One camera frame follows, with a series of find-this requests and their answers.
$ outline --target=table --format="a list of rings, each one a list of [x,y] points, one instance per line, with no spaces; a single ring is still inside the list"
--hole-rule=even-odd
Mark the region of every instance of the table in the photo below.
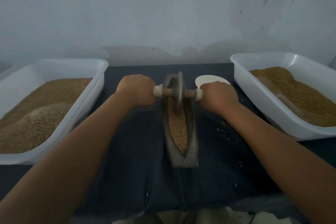
[[[92,111],[115,92],[125,75],[141,73],[158,85],[167,73],[182,71],[188,89],[196,88],[195,79],[200,75],[227,79],[240,102],[264,118],[234,82],[233,69],[232,63],[109,67],[104,90]],[[137,108],[118,128],[76,216],[116,220],[172,209],[187,211],[223,205],[240,211],[274,212],[279,217],[298,215],[241,136],[221,117],[196,103],[193,109],[199,141],[198,168],[172,168],[159,100],[152,107]],[[302,145],[336,167],[334,138]],[[29,169],[30,166],[0,166],[0,199]]]

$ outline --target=pile of grain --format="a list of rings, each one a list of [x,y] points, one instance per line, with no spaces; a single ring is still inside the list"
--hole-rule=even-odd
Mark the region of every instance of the pile of grain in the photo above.
[[[298,82],[282,67],[256,69],[254,76],[270,80],[304,114],[304,120],[320,127],[336,126],[336,104],[312,87]]]
[[[26,152],[45,142],[90,81],[50,81],[24,98],[0,120],[0,154]]]
[[[174,113],[174,101],[168,99],[168,117],[170,135],[177,146],[178,150],[183,154],[187,147],[187,125],[184,109],[179,114]]]

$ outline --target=white plastic tub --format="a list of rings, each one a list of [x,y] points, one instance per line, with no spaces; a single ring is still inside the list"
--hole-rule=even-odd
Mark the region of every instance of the white plastic tub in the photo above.
[[[108,62],[102,59],[38,59],[0,75],[0,118],[46,82],[65,78],[93,78],[54,133],[33,150],[0,154],[0,165],[34,164],[61,141],[93,107],[104,86]]]
[[[336,71],[304,56],[285,52],[241,53],[231,56],[234,80],[272,123],[298,141],[336,136],[336,127],[322,128],[301,120],[249,71],[284,67],[294,78],[313,87],[336,103]]]

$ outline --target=white wall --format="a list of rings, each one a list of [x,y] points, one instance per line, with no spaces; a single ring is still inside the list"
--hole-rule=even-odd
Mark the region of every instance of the white wall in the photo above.
[[[335,1],[0,0],[0,60],[211,63],[279,50],[329,65],[336,55]]]

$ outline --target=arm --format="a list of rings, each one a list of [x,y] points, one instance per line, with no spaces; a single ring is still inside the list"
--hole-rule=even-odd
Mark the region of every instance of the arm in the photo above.
[[[0,202],[0,223],[65,223],[83,200],[111,139],[135,106],[155,102],[154,82],[124,77],[115,94],[84,120]]]
[[[242,106],[231,85],[214,82],[201,88],[200,105],[230,123],[306,218],[336,223],[336,169]]]

